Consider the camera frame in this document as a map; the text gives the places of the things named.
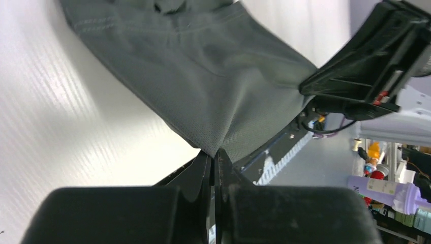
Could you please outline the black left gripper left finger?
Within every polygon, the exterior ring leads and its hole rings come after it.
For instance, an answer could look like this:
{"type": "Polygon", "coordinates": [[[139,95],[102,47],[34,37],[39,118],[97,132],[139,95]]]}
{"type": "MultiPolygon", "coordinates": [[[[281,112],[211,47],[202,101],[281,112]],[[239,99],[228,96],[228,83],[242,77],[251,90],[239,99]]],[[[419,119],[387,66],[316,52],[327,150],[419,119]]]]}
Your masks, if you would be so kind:
{"type": "Polygon", "coordinates": [[[200,152],[150,187],[60,188],[42,202],[23,243],[208,243],[212,159],[200,152]]]}

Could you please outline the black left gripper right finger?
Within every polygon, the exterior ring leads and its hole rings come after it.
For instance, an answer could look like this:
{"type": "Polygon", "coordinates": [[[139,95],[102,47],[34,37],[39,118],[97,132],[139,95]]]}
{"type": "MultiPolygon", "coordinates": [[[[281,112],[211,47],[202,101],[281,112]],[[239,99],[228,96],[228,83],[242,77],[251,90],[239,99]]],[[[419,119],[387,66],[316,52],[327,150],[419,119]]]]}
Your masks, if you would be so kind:
{"type": "Polygon", "coordinates": [[[356,192],[256,186],[220,149],[214,158],[216,243],[381,243],[356,192]]]}

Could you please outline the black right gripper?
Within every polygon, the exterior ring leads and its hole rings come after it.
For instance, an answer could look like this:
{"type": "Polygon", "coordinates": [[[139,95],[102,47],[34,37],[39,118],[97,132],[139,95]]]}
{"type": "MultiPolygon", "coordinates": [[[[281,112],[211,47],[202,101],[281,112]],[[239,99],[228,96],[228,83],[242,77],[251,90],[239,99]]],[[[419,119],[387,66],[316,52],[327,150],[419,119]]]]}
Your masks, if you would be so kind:
{"type": "Polygon", "coordinates": [[[430,58],[430,13],[381,1],[351,40],[313,76],[318,113],[371,120],[400,110],[396,98],[430,58]]]}

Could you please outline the dark grey t-shirt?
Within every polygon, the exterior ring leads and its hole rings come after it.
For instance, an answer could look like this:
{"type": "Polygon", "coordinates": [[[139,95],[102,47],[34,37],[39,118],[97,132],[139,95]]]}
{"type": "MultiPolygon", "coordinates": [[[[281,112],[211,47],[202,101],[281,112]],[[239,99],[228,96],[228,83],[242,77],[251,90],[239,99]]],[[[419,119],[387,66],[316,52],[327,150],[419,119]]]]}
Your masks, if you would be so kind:
{"type": "Polygon", "coordinates": [[[317,70],[233,1],[60,1],[92,54],[191,146],[233,162],[310,101],[317,70]]]}

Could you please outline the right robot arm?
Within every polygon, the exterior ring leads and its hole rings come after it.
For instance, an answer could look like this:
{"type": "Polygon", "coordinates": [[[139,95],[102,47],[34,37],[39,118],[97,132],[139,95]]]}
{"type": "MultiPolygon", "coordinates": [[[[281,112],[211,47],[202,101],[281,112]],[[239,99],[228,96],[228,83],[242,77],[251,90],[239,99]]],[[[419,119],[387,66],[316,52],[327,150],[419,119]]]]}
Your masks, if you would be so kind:
{"type": "MultiPolygon", "coordinates": [[[[329,59],[363,24],[377,1],[317,1],[316,18],[320,51],[329,59]]],[[[402,110],[376,120],[360,122],[354,135],[389,142],[430,145],[430,77],[412,78],[398,98],[402,110]]]]}

